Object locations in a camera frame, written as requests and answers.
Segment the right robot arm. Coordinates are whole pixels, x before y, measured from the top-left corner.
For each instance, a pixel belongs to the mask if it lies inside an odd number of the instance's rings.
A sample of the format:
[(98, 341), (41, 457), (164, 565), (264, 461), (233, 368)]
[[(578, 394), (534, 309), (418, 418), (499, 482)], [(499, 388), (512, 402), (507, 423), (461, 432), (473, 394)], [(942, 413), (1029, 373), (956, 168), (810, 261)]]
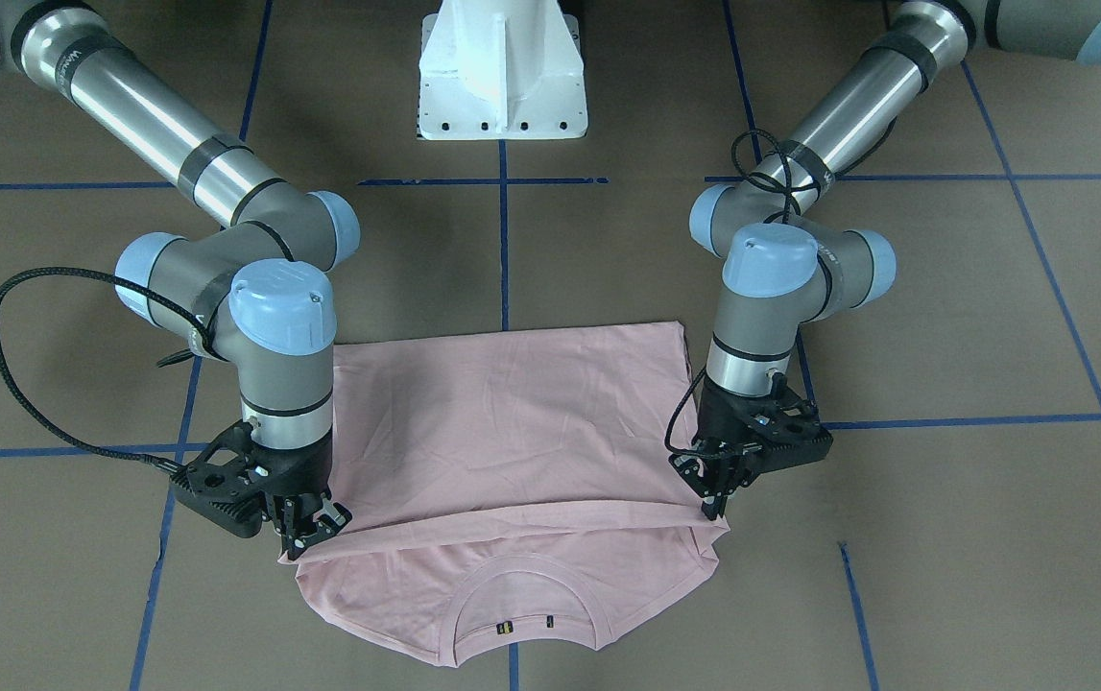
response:
[(107, 272), (50, 267), (6, 279), (77, 276), (111, 285), (139, 319), (235, 371), (240, 418), (190, 461), (81, 441), (28, 399), (6, 359), (7, 390), (42, 427), (103, 458), (159, 469), (182, 506), (242, 538), (270, 528), (286, 561), (338, 536), (351, 514), (334, 497), (330, 273), (360, 248), (360, 220), (331, 191), (299, 191), (190, 105), (84, 1), (0, 1), (0, 72), (58, 95), (102, 127), (212, 220), (211, 235), (139, 235)]

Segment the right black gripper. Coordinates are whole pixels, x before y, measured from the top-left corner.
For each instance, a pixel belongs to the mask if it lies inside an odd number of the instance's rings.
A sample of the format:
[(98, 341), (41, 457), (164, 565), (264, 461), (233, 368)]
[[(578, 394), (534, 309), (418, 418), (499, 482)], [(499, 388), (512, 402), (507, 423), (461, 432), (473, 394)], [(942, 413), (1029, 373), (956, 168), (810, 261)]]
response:
[(246, 454), (262, 498), (262, 515), (281, 524), (283, 555), (299, 560), (310, 547), (333, 539), (352, 520), (352, 512), (335, 502), (329, 487), (333, 434), (299, 449), (270, 449), (253, 442)]

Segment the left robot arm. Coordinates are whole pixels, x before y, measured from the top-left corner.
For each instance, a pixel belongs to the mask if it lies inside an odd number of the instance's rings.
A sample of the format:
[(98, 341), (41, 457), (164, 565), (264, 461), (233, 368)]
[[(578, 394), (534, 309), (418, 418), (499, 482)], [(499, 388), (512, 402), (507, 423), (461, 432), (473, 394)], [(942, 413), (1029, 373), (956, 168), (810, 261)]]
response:
[(887, 297), (799, 342), (832, 456), (740, 494), (733, 534), (1101, 547), (1101, 66), (977, 53), (897, 131), (810, 213), (900, 253)]

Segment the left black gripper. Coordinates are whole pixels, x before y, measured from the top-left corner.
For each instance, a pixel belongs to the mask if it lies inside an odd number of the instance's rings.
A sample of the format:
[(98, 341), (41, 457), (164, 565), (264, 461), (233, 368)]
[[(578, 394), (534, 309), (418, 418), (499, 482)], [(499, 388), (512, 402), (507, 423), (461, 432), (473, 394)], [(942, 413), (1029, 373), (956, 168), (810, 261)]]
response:
[[(786, 388), (782, 372), (770, 379), (768, 396)], [(755, 478), (754, 456), (759, 443), (753, 432), (752, 412), (761, 396), (748, 397), (722, 390), (701, 371), (691, 381), (693, 394), (700, 390), (696, 432), (687, 449), (671, 449), (671, 465), (698, 495), (708, 520), (723, 516), (726, 504), (738, 489), (746, 489)]]

